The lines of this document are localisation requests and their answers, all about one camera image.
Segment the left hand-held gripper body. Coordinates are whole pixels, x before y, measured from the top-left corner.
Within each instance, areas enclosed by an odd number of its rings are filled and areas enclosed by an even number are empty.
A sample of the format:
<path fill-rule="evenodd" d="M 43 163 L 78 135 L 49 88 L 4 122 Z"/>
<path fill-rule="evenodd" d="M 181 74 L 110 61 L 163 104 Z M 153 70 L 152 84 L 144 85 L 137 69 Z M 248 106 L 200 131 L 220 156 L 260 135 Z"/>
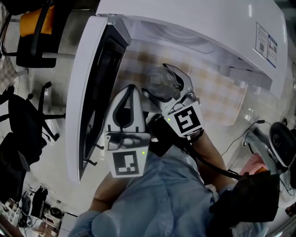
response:
<path fill-rule="evenodd" d="M 105 128 L 104 158 L 112 177 L 143 176 L 151 136 L 145 126 Z"/>

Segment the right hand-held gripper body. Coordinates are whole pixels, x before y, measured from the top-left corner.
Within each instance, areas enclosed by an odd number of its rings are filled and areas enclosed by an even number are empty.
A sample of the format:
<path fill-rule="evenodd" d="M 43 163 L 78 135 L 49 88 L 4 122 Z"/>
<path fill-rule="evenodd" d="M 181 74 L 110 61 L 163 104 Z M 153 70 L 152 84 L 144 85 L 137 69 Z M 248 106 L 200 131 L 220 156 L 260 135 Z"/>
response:
<path fill-rule="evenodd" d="M 204 130 L 200 105 L 193 92 L 174 101 L 162 115 L 179 137 L 188 138 Z"/>

